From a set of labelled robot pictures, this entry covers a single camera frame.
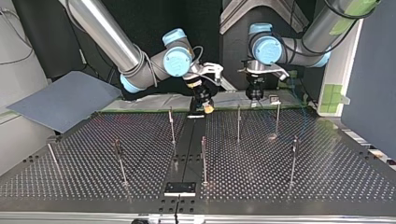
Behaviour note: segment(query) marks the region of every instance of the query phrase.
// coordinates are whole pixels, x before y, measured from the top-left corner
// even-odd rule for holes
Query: grey panel
[[[382,1],[361,30],[342,122],[389,157],[396,158],[396,1]]]
[[[70,72],[8,109],[64,133],[119,97],[119,89],[82,72]]]

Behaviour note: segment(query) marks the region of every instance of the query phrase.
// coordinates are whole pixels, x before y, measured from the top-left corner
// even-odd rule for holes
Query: metal rod
[[[122,177],[124,179],[124,185],[128,185],[128,180],[126,179],[126,174],[125,174],[125,170],[123,167],[122,159],[120,159],[120,167],[121,167],[121,171],[122,171]]]
[[[120,143],[119,138],[116,138],[116,140],[114,141],[114,152],[116,154],[116,158],[118,159],[118,161],[120,163],[120,168],[121,168],[122,178],[123,178],[123,185],[128,186],[129,183],[126,178],[125,168],[124,168],[123,162],[122,162],[122,148],[121,148],[121,143]]]
[[[206,176],[206,138],[202,137],[202,142],[201,142],[201,158],[204,163],[204,185],[207,184],[207,176]]]
[[[293,165],[291,166],[290,188],[292,188],[293,185],[294,185],[293,178],[294,178],[294,169],[295,169],[295,165],[296,165],[296,156],[295,156],[295,154],[294,154],[294,155],[293,155]]]
[[[171,123],[171,130],[172,130],[172,143],[173,145],[176,143],[175,140],[175,128],[174,128],[174,122],[173,122],[173,118],[172,118],[172,107],[169,110],[169,122]]]
[[[280,102],[277,105],[277,110],[276,110],[276,127],[275,127],[275,135],[278,135],[278,130],[279,130],[279,115],[280,115]]]
[[[299,140],[297,135],[294,136],[291,149],[293,151],[293,164],[291,166],[290,188],[292,188],[293,185],[294,185],[293,179],[294,179],[295,164],[296,164],[296,159],[297,159],[298,152],[300,150],[300,140]]]
[[[58,164],[58,160],[56,159],[55,153],[53,152],[52,145],[48,143],[47,146],[49,147],[50,155],[52,156],[53,160],[56,164]]]
[[[241,141],[241,136],[240,136],[240,132],[241,132],[241,106],[238,106],[238,135],[237,135],[237,142],[239,143]]]

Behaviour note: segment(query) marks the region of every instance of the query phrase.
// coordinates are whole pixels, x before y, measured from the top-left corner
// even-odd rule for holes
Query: green tape
[[[369,13],[377,5],[376,0],[355,0],[349,7],[347,7],[345,13],[351,16],[361,16]],[[342,18],[338,21],[332,30],[330,35],[341,35],[352,25],[354,20]]]
[[[320,104],[320,113],[336,113],[338,105],[341,103],[342,85],[326,84]]]

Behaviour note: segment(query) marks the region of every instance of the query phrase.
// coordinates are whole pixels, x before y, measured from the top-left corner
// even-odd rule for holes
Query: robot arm
[[[121,72],[125,90],[135,93],[157,85],[169,77],[183,77],[194,91],[194,99],[206,113],[211,113],[213,101],[201,75],[222,71],[218,64],[200,65],[193,62],[194,52],[183,30],[175,29],[163,36],[166,50],[149,57],[117,25],[101,1],[59,0],[70,17],[82,26],[102,48]]]
[[[260,100],[266,74],[284,80],[289,74],[277,63],[306,67],[322,67],[339,46],[358,19],[369,16],[378,0],[330,0],[315,18],[302,39],[284,38],[273,32],[269,23],[254,23],[248,31],[248,60],[244,65],[249,87],[247,97]],[[332,47],[340,37],[343,38]]]

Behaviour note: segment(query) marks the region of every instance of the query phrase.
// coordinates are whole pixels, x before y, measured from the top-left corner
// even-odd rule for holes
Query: white wall
[[[11,0],[0,0],[0,7],[15,11]],[[18,19],[7,17],[24,36]],[[0,31],[0,63],[12,62],[29,54],[30,49],[2,18]],[[46,77],[34,54],[19,63],[0,65],[0,175],[42,148],[53,134],[52,130],[6,110],[8,105],[46,86]]]
[[[342,85],[341,95],[347,95],[347,87],[352,72],[352,66],[355,60],[356,49],[358,48],[359,38],[361,36],[361,27],[363,20],[359,20],[352,28],[344,42],[332,51],[329,62],[327,63],[325,74],[323,77],[321,92],[319,96],[318,113],[323,117],[341,117],[344,105],[337,107],[335,114],[320,113],[320,105],[323,97],[324,86],[326,84]]]

